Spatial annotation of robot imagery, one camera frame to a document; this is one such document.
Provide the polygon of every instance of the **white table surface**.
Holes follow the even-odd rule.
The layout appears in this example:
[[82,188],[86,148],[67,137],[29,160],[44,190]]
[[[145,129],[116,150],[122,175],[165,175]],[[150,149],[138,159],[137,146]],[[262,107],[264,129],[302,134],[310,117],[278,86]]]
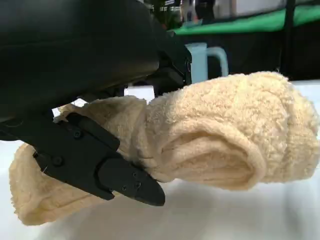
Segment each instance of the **white table surface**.
[[[320,113],[320,81],[295,83]],[[125,197],[41,226],[14,214],[8,167],[21,142],[0,142],[2,240],[319,240],[320,170],[308,180],[230,192],[181,180],[163,185],[164,207]]]

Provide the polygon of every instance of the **mug handle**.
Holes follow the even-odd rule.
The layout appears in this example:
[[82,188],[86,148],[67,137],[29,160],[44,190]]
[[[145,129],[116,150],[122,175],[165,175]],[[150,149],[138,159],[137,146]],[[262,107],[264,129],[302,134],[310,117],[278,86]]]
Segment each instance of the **mug handle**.
[[208,47],[206,49],[206,55],[208,57],[216,57],[219,60],[222,77],[226,77],[229,75],[227,53],[223,48],[219,46]]

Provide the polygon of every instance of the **light blue mug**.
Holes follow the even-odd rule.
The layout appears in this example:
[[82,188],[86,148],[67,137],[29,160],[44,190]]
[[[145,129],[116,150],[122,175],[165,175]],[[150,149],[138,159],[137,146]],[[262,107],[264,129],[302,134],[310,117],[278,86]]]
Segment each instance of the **light blue mug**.
[[208,57],[216,57],[220,62],[221,75],[229,75],[228,58],[226,51],[218,46],[207,47],[205,42],[185,45],[192,55],[191,79],[192,83],[208,80]]

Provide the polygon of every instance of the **fluffy towel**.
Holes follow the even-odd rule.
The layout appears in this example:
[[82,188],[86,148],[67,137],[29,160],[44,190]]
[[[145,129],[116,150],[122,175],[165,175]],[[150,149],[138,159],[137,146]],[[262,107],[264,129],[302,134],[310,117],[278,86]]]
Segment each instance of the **fluffy towel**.
[[[160,182],[175,178],[227,190],[313,175],[319,160],[318,115],[278,73],[237,74],[196,83],[147,105],[133,96],[79,108],[120,139],[118,151]],[[39,225],[103,202],[40,171],[24,144],[9,169],[15,213]]]

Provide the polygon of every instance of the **beige towel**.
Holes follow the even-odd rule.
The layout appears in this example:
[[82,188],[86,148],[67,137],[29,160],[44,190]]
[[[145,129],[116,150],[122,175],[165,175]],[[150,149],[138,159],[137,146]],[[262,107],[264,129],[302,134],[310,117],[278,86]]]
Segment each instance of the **beige towel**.
[[[161,182],[179,178],[248,190],[258,182],[309,178],[319,160],[318,115],[277,73],[196,83],[149,105],[125,96],[62,110],[60,118],[78,112],[116,135],[118,151]],[[15,213],[24,224],[51,222],[103,202],[43,174],[33,152],[23,145],[9,170]]]

